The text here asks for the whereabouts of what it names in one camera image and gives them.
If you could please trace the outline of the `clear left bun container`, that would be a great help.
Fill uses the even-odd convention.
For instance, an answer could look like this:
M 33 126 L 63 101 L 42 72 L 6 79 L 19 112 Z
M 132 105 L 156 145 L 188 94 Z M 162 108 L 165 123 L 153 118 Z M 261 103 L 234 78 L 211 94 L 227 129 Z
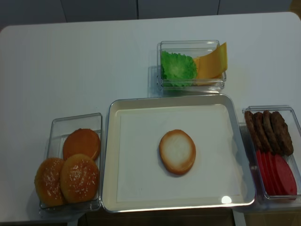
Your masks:
M 54 119 L 51 124 L 50 135 L 44 159 L 63 158 L 63 145 L 67 137 L 78 129 L 91 129 L 99 138 L 102 138 L 103 117 L 100 113 L 72 116 L 66 118 Z M 90 201 L 79 202 L 75 204 L 63 204 L 55 207 L 48 207 L 40 202 L 40 212 L 46 213 L 81 213 L 90 210 L 97 210 L 101 207 L 101 181 L 102 176 L 98 176 L 97 190 L 95 196 Z

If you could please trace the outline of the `upper yellow cheese slice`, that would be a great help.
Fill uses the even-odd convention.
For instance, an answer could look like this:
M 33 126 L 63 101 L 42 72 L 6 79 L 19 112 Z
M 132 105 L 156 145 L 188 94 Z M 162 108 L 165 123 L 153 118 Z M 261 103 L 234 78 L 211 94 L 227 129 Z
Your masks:
M 214 51 L 193 59 L 197 68 L 196 79 L 217 79 L 228 69 L 227 43 L 218 46 Z

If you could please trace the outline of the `silver metal tray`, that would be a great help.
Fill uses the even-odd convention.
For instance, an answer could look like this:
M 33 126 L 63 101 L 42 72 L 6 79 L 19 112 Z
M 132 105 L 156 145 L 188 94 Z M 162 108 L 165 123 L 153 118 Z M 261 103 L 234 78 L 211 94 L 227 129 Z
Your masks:
M 224 105 L 229 114 L 229 119 L 233 131 L 233 140 L 236 150 L 235 166 L 237 168 L 237 178 L 240 181 L 241 195 L 228 200 L 223 197 L 221 202 L 217 198 L 188 198 L 160 201 L 127 201 L 120 202 L 117 199 L 118 174 L 119 174 L 119 146 L 120 146 L 120 126 L 121 111 L 138 110 L 146 108 L 168 108 L 168 107 L 189 107 Z M 107 128 L 106 156 L 104 160 L 102 201 L 103 206 L 111 212 L 126 211 L 147 211 L 147 210 L 167 210 L 167 209 L 192 209 L 192 208 L 215 208 L 215 207 L 236 207 L 247 206 L 254 202 L 255 187 L 249 168 L 249 161 L 246 156 L 240 127 L 237 120 L 235 107 L 232 100 L 225 94 L 200 95 L 186 97 L 166 97 L 166 98 L 145 98 L 145 99 L 124 99 L 113 102 L 109 108 L 109 122 Z

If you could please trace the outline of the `sesame bun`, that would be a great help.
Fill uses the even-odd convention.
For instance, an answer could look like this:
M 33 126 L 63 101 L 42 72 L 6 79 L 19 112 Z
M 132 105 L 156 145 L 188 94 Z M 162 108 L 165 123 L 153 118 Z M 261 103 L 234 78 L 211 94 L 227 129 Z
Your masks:
M 60 173 L 64 165 L 61 158 L 48 158 L 39 166 L 34 185 L 42 203 L 48 207 L 61 206 L 66 200 L 60 188 Z
M 92 200 L 98 190 L 98 184 L 99 169 L 90 157 L 75 154 L 63 164 L 60 188 L 68 203 Z

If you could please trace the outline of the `clear lettuce cheese container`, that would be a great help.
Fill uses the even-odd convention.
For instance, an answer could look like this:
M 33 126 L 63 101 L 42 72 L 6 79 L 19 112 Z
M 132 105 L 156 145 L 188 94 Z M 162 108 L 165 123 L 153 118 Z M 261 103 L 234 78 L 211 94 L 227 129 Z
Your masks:
M 226 71 L 222 73 L 223 80 L 211 86 L 194 86 L 193 80 L 175 80 L 173 82 L 187 82 L 190 86 L 185 87 L 164 87 L 164 81 L 161 78 L 161 53 L 180 53 L 190 56 L 193 59 L 196 57 L 205 56 L 214 51 L 222 44 L 218 40 L 190 40 L 190 41 L 162 41 L 157 45 L 157 87 L 164 92 L 185 91 L 196 93 L 219 93 L 224 88 L 226 81 Z

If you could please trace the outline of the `brown meat patty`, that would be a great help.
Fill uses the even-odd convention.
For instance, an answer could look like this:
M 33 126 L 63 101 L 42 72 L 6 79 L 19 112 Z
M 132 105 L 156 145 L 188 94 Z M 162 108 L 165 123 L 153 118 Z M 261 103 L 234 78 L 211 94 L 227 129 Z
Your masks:
M 253 123 L 256 135 L 258 140 L 255 142 L 256 149 L 259 149 L 261 152 L 271 152 L 273 153 L 273 149 L 269 143 L 269 140 L 266 136 L 264 126 L 263 126 L 263 113 L 256 112 L 253 115 Z
M 255 124 L 254 124 L 254 120 L 253 120 L 253 114 L 250 111 L 245 111 L 244 117 L 245 117 L 245 121 L 246 121 L 246 126 L 249 130 L 249 133 L 250 133 L 250 136 L 253 141 L 255 149 L 263 151 L 264 150 L 263 146 L 256 133 Z
M 274 154 L 282 155 L 283 152 L 282 152 L 282 150 L 281 150 L 281 148 L 278 144 L 278 141 L 277 141 L 276 136 L 274 134 L 273 128 L 271 126 L 270 116 L 271 116 L 271 113 L 268 110 L 263 111 L 264 130 L 265 130 L 266 136 L 269 140 L 269 144 L 271 146 L 271 151 Z
M 278 111 L 274 111 L 270 119 L 278 145 L 283 154 L 287 156 L 293 154 L 293 143 L 284 118 Z

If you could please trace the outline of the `lower yellow cheese slice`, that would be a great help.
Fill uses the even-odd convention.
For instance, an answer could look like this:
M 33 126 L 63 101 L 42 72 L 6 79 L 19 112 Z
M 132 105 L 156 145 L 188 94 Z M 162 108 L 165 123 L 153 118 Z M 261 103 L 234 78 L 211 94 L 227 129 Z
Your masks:
M 223 80 L 223 75 L 219 74 L 212 78 L 203 78 L 203 79 L 196 79 L 193 83 L 194 86 L 211 86 L 216 83 L 219 83 Z

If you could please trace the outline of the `right sesame bun top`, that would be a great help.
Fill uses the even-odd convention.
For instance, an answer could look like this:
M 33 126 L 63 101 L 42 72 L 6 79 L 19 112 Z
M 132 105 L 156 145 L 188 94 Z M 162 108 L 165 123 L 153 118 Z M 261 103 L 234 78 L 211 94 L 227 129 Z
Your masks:
M 92 200 L 98 190 L 98 184 L 99 169 L 90 157 L 75 154 L 63 164 L 60 188 L 68 203 Z

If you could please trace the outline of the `yellow cheese slice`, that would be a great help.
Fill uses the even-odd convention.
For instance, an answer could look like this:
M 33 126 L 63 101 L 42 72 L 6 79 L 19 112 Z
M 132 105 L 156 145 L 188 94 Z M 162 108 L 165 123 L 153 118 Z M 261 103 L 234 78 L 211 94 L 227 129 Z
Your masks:
M 196 79 L 217 79 L 228 69 L 227 43 L 218 46 L 214 51 L 193 59 L 197 68 Z
M 193 83 L 194 86 L 211 86 L 216 83 L 219 83 L 223 80 L 223 75 L 219 74 L 212 78 L 203 78 L 203 79 L 196 79 Z

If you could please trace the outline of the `clear right patty container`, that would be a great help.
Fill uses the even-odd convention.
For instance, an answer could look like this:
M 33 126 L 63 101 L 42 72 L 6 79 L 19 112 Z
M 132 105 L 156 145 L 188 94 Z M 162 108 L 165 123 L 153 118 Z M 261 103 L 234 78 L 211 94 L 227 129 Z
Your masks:
M 294 204 L 300 206 L 301 204 L 301 128 L 299 126 L 299 122 L 296 118 L 294 110 L 285 105 L 275 105 L 275 106 L 250 106 L 248 108 L 244 108 L 242 110 L 243 115 L 245 111 L 250 111 L 252 114 L 256 112 L 261 112 L 268 110 L 270 113 L 274 111 L 278 111 L 282 117 L 284 118 L 288 131 L 292 139 L 293 143 L 293 154 L 287 155 L 279 155 L 271 153 L 272 155 L 281 156 L 289 165 L 292 170 L 293 176 L 297 185 L 297 195 L 274 195 L 269 196 L 264 189 L 261 176 L 259 174 L 258 163 L 256 159 L 256 149 L 254 147 L 253 141 L 251 139 L 249 130 L 246 126 L 246 121 L 244 119 L 243 126 L 241 127 L 242 135 L 246 136 L 244 139 L 244 145 L 247 152 L 247 156 L 250 163 L 250 169 L 253 176 L 254 184 L 256 187 L 256 196 L 260 203 L 267 203 L 270 206 L 274 206 L 276 204 Z

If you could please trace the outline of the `flat bun bottom in container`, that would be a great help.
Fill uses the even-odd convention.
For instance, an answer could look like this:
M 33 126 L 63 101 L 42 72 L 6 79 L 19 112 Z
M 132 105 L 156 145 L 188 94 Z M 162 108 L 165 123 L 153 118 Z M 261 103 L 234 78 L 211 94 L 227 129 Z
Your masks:
M 91 129 L 78 129 L 71 133 L 63 145 L 63 159 L 67 160 L 75 154 L 84 154 L 96 160 L 101 150 L 101 141 Z

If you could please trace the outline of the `red tomato slice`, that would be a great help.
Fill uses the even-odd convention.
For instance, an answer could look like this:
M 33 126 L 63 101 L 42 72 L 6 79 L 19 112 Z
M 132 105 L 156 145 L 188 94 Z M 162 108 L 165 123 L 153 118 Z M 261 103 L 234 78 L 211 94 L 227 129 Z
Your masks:
M 268 195 L 271 195 L 272 190 L 271 190 L 270 183 L 268 181 L 269 178 L 266 175 L 266 170 L 265 170 L 265 167 L 263 164 L 263 158 L 261 156 L 260 150 L 256 151 L 256 159 L 257 159 L 257 163 L 258 163 L 259 174 L 261 176 L 261 180 L 262 180 L 265 192 Z
M 261 157 L 261 164 L 262 164 L 262 177 L 263 177 L 263 182 L 264 182 L 264 186 L 266 189 L 266 193 L 269 196 L 274 196 L 276 195 L 276 191 L 272 182 L 272 178 L 269 174 L 269 168 L 267 166 L 267 161 L 265 158 L 265 153 L 264 152 L 260 152 L 260 157 Z
M 271 167 L 276 182 L 276 195 L 297 195 L 297 185 L 288 163 L 279 155 L 271 155 Z
M 280 183 L 279 176 L 274 166 L 274 156 L 270 152 L 267 152 L 265 153 L 265 157 L 275 195 L 285 195 L 283 186 Z

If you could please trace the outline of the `bottom bun on tray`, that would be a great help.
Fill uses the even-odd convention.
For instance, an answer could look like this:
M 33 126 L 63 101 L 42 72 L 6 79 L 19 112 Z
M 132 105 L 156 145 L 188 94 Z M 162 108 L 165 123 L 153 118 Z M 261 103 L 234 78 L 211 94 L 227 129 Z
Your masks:
M 174 129 L 162 137 L 159 143 L 159 155 L 168 172 L 184 175 L 195 162 L 196 146 L 187 133 Z

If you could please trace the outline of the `left sesame bun top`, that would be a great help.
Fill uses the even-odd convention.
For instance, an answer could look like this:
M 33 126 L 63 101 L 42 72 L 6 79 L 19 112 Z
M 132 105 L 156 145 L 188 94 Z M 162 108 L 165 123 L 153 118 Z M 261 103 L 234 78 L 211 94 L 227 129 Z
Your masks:
M 61 158 L 48 158 L 39 166 L 34 185 L 42 203 L 48 207 L 61 206 L 66 200 L 60 188 L 60 173 L 64 165 Z

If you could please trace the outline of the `green lettuce leaf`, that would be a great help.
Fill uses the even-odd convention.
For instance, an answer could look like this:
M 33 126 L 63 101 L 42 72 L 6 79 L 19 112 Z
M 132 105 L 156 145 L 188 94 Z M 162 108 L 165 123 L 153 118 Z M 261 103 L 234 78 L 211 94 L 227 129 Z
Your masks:
M 187 82 L 175 80 L 193 80 L 197 77 L 197 67 L 192 57 L 180 53 L 161 53 L 161 78 L 164 87 L 190 86 Z

